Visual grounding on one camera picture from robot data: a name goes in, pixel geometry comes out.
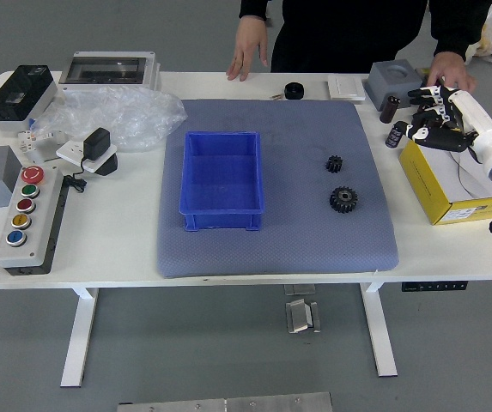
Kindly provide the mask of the person's right hand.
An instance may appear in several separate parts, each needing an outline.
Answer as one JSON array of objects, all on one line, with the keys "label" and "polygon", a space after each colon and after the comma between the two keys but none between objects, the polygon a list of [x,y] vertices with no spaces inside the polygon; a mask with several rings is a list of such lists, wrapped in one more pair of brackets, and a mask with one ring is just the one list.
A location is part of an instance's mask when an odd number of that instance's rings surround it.
[{"label": "person's right hand", "polygon": [[255,52],[262,65],[267,67],[267,41],[267,27],[262,18],[254,15],[241,17],[235,35],[234,54],[226,72],[227,79],[245,81],[251,72]]}]

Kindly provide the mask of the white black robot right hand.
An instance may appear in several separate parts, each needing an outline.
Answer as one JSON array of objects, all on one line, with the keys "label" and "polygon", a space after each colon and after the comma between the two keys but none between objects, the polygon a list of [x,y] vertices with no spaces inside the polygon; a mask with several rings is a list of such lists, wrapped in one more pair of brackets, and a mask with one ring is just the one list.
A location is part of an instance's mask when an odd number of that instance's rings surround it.
[{"label": "white black robot right hand", "polygon": [[470,151],[492,173],[492,118],[467,91],[429,86],[408,92],[422,109],[398,129],[412,142],[450,152]]}]

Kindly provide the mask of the person's left hand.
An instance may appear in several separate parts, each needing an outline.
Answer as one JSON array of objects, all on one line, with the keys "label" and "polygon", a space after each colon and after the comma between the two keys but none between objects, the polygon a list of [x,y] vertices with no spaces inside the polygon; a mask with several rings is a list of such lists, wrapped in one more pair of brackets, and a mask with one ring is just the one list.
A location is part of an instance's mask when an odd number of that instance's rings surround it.
[{"label": "person's left hand", "polygon": [[463,58],[451,51],[438,52],[433,57],[426,84],[435,86],[439,80],[443,80],[448,88],[459,88],[469,93],[477,85],[476,79],[467,72]]}]

